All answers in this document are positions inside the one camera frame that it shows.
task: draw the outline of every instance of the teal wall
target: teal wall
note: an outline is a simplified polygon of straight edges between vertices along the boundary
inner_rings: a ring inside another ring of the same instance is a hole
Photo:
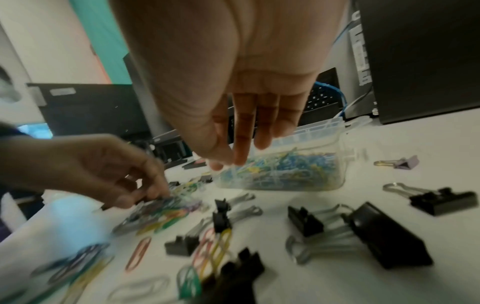
[[[129,52],[108,0],[70,0],[113,84],[131,84],[123,58]]]

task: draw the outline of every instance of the table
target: table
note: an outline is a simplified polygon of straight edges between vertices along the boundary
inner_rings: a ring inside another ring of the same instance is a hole
[[[255,282],[259,303],[479,303],[480,302],[480,209],[443,217],[431,217],[409,206],[408,200],[382,191],[382,185],[407,185],[454,191],[480,192],[480,109],[381,126],[372,124],[346,135],[345,142],[356,150],[358,159],[348,165],[343,187],[328,192],[252,191],[256,199],[244,203],[263,209],[263,215],[239,222],[233,228],[232,252],[245,246],[258,251],[267,271]],[[411,171],[375,167],[376,160],[418,155],[420,165]],[[189,181],[208,171],[207,167],[166,171],[170,181]],[[202,193],[204,201],[232,198],[238,189],[219,189],[214,184]],[[287,206],[307,209],[345,203],[354,208],[370,201],[401,225],[422,238],[433,267],[384,270],[368,251],[353,256],[314,258],[297,266],[285,251],[285,240],[294,230],[287,220]],[[0,245],[3,261],[16,261],[25,269],[60,258],[85,245],[111,242],[115,259],[86,289],[82,303],[103,303],[119,284],[154,274],[167,274],[168,290],[153,300],[159,303],[176,296],[175,275],[191,258],[167,257],[164,243],[184,234],[206,217],[192,213],[162,233],[152,243],[138,268],[126,274],[125,265],[141,236],[113,238],[111,229],[128,210],[96,211],[100,204],[72,195],[41,210]],[[45,300],[58,303],[64,289]]]

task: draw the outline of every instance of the clear plastic box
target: clear plastic box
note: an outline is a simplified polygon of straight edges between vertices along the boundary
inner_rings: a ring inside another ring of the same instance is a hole
[[[211,171],[222,188],[256,190],[324,191],[340,188],[345,181],[346,150],[343,118],[298,127],[287,137],[274,139],[259,150],[251,144],[242,167]]]

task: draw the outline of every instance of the hand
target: hand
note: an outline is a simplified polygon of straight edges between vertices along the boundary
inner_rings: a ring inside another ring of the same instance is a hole
[[[0,182],[26,190],[78,193],[120,208],[170,194],[163,164],[112,135],[3,138]]]
[[[256,115],[259,149],[295,130],[346,0],[110,3],[165,118],[198,155],[243,165]],[[233,152],[226,93],[235,106]]]

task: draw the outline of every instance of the orange strip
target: orange strip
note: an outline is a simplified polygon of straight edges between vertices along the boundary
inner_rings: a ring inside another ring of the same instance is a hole
[[[151,241],[152,241],[151,237],[146,237],[142,239],[140,242],[138,242],[138,245],[136,246],[135,251],[131,255],[130,260],[128,261],[128,264],[125,267],[126,272],[130,272],[135,268],[137,268],[137,266],[140,264],[140,262],[144,258],[145,252],[147,251]]]

